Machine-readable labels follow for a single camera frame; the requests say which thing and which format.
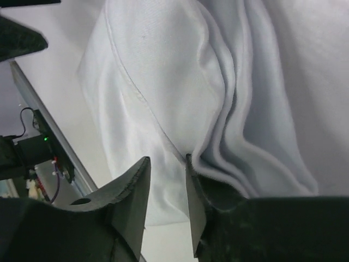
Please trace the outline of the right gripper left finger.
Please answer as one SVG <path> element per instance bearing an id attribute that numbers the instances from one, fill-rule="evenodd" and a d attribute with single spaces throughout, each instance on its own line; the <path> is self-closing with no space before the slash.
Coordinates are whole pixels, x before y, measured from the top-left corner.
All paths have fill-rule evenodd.
<path id="1" fill-rule="evenodd" d="M 151 160 L 65 207 L 1 199 L 1 261 L 140 261 Z"/>

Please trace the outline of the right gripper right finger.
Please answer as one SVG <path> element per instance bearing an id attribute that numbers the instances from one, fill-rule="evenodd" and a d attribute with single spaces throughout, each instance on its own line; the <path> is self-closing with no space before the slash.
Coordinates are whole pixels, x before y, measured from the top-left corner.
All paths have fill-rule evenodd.
<path id="1" fill-rule="evenodd" d="M 186 156 L 199 261 L 348 261 L 348 198 L 256 198 L 197 173 Z"/>

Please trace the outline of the white light blue cloth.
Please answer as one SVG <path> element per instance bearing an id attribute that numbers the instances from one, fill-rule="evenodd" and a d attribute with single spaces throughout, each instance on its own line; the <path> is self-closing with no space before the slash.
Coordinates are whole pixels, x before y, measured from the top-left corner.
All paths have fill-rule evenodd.
<path id="1" fill-rule="evenodd" d="M 247 198 L 348 194 L 348 1 L 106 1 L 78 77 L 112 176 L 151 158 L 148 225 L 187 220 L 187 154 Z"/>

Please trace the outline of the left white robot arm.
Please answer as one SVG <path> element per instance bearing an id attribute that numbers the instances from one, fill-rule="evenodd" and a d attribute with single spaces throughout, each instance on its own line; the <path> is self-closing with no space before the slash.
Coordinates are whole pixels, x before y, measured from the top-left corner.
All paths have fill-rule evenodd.
<path id="1" fill-rule="evenodd" d="M 1 62 L 47 48 L 40 32 L 1 16 Z"/>

